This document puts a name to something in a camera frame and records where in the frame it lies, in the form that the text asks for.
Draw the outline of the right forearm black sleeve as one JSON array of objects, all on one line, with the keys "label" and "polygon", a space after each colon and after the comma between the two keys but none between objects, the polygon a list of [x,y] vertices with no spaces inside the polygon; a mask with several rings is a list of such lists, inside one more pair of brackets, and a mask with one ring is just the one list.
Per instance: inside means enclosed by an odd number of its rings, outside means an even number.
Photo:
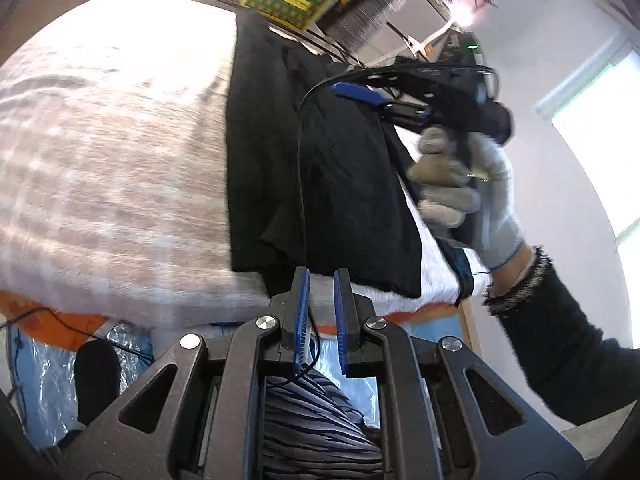
[{"label": "right forearm black sleeve", "polygon": [[515,285],[485,304],[529,388],[559,418],[579,426],[639,399],[639,351],[588,321],[540,247]]}]

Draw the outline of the right hand grey glove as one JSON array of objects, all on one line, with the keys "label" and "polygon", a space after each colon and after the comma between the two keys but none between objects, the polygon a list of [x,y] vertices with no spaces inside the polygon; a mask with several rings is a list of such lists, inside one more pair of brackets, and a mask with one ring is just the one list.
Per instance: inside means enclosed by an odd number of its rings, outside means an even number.
[{"label": "right hand grey glove", "polygon": [[486,134],[473,132],[468,137],[471,160],[462,162],[442,127],[425,129],[418,148],[421,157],[407,176],[423,186],[419,210],[424,222],[454,229],[476,220],[466,244],[489,271],[528,266],[532,250],[515,215],[512,166],[503,149]]}]

